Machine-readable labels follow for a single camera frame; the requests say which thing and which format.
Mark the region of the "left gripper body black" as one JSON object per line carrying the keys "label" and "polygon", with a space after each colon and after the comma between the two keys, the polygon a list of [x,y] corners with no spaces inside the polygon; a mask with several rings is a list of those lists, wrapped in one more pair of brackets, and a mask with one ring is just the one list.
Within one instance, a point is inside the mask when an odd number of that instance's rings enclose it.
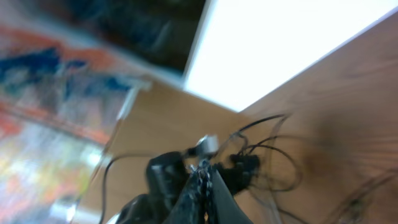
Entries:
{"label": "left gripper body black", "polygon": [[257,175],[260,160],[257,155],[231,154],[229,161],[232,167],[222,163],[215,164],[231,195],[236,195],[250,186],[252,178]]}

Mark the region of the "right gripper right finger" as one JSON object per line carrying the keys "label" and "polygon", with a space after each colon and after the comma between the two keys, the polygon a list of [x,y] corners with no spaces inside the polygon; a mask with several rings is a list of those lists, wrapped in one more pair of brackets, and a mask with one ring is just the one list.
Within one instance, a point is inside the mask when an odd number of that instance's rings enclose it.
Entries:
{"label": "right gripper right finger", "polygon": [[253,224],[230,194],[215,168],[207,172],[205,207],[209,224]]}

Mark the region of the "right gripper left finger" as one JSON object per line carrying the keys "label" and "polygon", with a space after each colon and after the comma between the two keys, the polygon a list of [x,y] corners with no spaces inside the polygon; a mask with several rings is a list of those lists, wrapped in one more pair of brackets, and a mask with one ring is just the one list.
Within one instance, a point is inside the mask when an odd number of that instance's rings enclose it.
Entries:
{"label": "right gripper left finger", "polygon": [[190,174],[177,203],[162,224],[204,224],[203,179]]}

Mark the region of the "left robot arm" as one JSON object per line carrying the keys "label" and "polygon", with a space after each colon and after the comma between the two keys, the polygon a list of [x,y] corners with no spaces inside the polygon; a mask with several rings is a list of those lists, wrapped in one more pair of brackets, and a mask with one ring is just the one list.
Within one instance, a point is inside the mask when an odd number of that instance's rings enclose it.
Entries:
{"label": "left robot arm", "polygon": [[247,189],[260,166],[257,156],[232,154],[232,167],[211,164],[200,156],[197,166],[186,167],[186,156],[168,152],[146,167],[149,188],[125,204],[111,220],[132,223],[250,223],[234,196]]}

